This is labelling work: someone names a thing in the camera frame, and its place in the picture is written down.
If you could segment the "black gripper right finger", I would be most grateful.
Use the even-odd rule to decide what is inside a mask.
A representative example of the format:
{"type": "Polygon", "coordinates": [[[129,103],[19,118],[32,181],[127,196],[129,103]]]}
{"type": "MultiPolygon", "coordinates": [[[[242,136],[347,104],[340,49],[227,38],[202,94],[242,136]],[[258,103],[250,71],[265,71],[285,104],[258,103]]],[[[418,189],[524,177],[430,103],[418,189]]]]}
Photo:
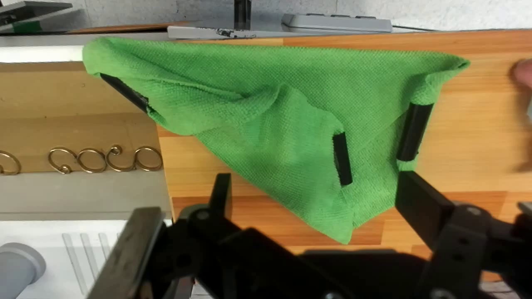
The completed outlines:
{"type": "Polygon", "coordinates": [[[418,299],[489,299],[485,270],[498,272],[521,297],[532,297],[532,216],[521,204],[513,222],[488,209],[455,202],[415,171],[400,174],[396,209],[433,249],[418,299]]]}

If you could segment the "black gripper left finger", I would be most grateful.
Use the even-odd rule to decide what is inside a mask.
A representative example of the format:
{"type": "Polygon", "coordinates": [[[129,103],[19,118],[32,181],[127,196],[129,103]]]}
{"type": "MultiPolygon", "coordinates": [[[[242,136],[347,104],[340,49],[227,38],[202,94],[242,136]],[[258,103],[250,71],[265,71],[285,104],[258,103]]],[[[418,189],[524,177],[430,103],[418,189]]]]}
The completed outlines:
{"type": "Polygon", "coordinates": [[[87,299],[190,299],[195,282],[217,299],[252,299],[257,280],[228,247],[242,234],[230,211],[230,172],[172,224],[160,207],[135,209],[87,299]]]}

